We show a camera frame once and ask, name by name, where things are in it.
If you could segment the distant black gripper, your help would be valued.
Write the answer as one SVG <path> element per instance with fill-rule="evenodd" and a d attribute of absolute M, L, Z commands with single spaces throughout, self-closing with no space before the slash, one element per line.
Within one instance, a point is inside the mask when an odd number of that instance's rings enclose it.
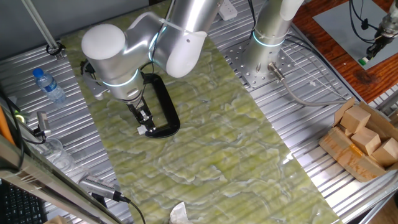
<path fill-rule="evenodd" d="M 384 47 L 384 38 L 383 36 L 378 37 L 375 42 L 366 49 L 366 58 L 368 60 L 373 59 L 377 53 L 379 53 Z"/>

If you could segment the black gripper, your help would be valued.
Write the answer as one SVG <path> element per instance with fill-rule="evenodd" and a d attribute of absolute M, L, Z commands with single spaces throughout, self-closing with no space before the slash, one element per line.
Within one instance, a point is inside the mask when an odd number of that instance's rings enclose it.
<path fill-rule="evenodd" d="M 148 110 L 147 103 L 145 100 L 139 100 L 138 102 L 133 102 L 130 104 L 127 104 L 127 107 L 129 108 L 130 112 L 133 113 L 135 116 L 135 119 L 141 126 L 145 126 L 145 117 L 148 117 L 147 119 L 147 130 L 149 132 L 153 132 L 155 130 L 155 124 L 153 122 L 153 115 Z"/>

